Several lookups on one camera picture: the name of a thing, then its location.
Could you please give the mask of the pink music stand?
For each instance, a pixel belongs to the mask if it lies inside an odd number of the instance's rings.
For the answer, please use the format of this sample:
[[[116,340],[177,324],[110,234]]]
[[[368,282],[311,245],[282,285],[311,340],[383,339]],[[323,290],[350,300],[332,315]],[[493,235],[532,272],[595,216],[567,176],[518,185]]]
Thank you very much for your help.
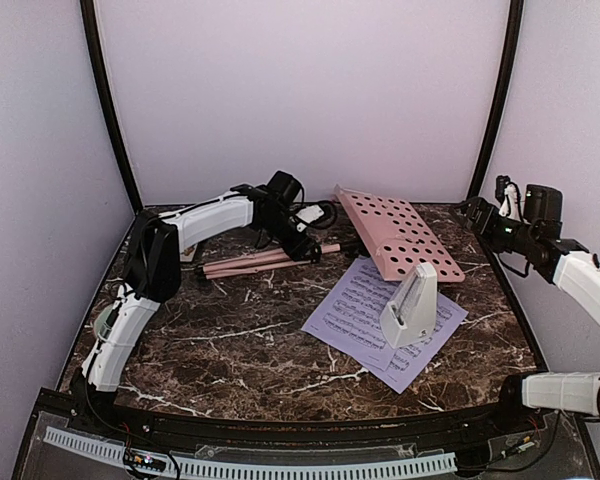
[[[465,280],[461,267],[443,242],[408,201],[379,197],[339,185],[334,193],[384,280],[401,281],[412,269],[424,263],[433,266],[440,282]],[[211,262],[201,267],[201,273],[205,279],[217,279],[301,264],[275,249]]]

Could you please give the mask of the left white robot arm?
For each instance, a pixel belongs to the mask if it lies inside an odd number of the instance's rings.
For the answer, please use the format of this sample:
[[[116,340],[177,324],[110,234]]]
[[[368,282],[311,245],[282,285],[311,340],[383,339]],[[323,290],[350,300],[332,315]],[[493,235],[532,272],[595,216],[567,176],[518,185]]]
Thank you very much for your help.
[[[317,204],[299,209],[284,193],[242,185],[175,211],[141,211],[133,224],[122,284],[113,304],[95,322],[96,343],[81,376],[97,392],[113,393],[148,321],[181,285],[181,254],[229,230],[252,227],[277,241],[294,261],[317,262],[320,245],[307,229],[322,221]]]

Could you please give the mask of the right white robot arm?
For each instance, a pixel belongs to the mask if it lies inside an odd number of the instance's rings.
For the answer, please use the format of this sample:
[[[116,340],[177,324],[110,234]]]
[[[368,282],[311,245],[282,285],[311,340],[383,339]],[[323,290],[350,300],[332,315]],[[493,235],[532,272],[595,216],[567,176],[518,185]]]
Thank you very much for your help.
[[[600,422],[600,259],[562,230],[562,194],[530,185],[521,199],[500,195],[493,205],[473,197],[452,207],[456,222],[492,254],[518,254],[526,268],[538,273],[551,294],[541,289],[546,306],[534,304],[535,333],[542,346],[556,334],[560,347],[575,353],[549,350],[549,366],[539,373],[506,378],[490,424],[501,434],[514,432],[537,409],[580,413]]]

